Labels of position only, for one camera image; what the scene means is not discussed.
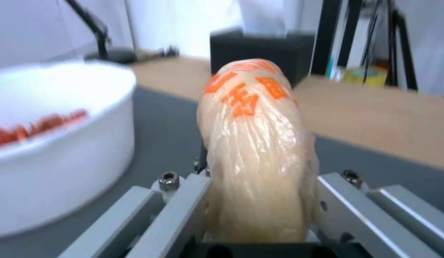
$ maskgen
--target desk mat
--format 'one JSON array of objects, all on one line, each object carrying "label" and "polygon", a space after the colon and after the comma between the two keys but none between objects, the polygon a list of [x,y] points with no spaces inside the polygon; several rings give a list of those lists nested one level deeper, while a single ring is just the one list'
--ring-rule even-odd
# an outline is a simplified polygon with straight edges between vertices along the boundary
[{"label": "desk mat", "polygon": [[[47,226],[0,239],[0,258],[54,258],[131,186],[149,188],[165,171],[186,176],[194,169],[201,137],[196,103],[138,88],[134,93],[135,155],[107,192],[79,211]],[[444,212],[444,170],[318,137],[321,173],[358,171],[371,188],[400,184]]]}]

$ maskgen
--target lamp base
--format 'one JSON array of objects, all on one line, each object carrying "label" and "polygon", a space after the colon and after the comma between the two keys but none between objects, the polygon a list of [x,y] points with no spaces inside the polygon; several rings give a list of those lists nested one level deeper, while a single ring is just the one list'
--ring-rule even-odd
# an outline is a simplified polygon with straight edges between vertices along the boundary
[{"label": "lamp base", "polygon": [[99,56],[99,53],[91,53],[84,56],[85,60],[106,60],[109,62],[120,64],[131,64],[137,62],[137,55],[131,49],[108,49],[107,59],[103,59]]}]

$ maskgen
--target yellow object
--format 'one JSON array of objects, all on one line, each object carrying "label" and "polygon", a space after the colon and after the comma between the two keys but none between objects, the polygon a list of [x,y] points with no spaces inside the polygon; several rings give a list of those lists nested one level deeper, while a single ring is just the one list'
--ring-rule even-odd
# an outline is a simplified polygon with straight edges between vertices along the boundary
[{"label": "yellow object", "polygon": [[343,81],[376,88],[384,87],[384,84],[386,83],[387,71],[382,68],[369,67],[365,83],[364,75],[364,67],[348,68],[343,73]]}]

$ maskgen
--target white tissue paper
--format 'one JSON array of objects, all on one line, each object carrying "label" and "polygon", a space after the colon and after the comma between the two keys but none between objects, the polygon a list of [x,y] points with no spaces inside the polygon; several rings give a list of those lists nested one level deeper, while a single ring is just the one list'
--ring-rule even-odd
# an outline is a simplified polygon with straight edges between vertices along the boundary
[{"label": "white tissue paper", "polygon": [[245,35],[280,37],[297,30],[299,0],[238,0]]}]

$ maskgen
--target wooden desk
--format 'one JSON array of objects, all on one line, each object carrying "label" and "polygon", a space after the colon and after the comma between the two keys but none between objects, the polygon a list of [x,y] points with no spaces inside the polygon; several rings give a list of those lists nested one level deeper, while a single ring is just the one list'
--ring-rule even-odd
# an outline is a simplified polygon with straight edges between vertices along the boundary
[{"label": "wooden desk", "polygon": [[[209,61],[158,60],[132,66],[139,84],[198,101]],[[397,89],[372,89],[320,77],[294,90],[316,134],[444,168],[444,99]]]}]

